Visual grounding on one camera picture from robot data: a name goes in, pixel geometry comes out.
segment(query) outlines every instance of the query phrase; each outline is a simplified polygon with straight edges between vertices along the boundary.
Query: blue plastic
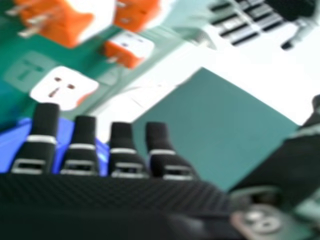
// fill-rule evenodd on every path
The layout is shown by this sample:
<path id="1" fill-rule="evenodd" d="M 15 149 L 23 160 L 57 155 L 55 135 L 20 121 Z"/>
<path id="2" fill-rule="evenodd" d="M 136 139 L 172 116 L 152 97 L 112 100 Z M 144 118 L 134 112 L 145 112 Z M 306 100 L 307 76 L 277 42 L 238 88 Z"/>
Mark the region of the blue plastic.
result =
<path id="1" fill-rule="evenodd" d="M 32 120 L 30 118 L 24 118 L 15 128 L 12 128 L 6 132 L 0 134 L 0 173 L 6 173 L 9 171 L 11 163 L 26 140 L 32 126 Z M 59 119 L 57 133 L 57 145 L 54 157 L 54 163 L 52 166 L 52 173 L 58 174 L 59 169 L 66 150 L 72 138 L 75 124 L 73 121 L 65 118 Z M 96 153 L 99 159 L 100 176 L 107 176 L 108 173 L 108 160 L 109 160 L 109 146 L 102 143 L 98 139 L 96 140 Z"/>

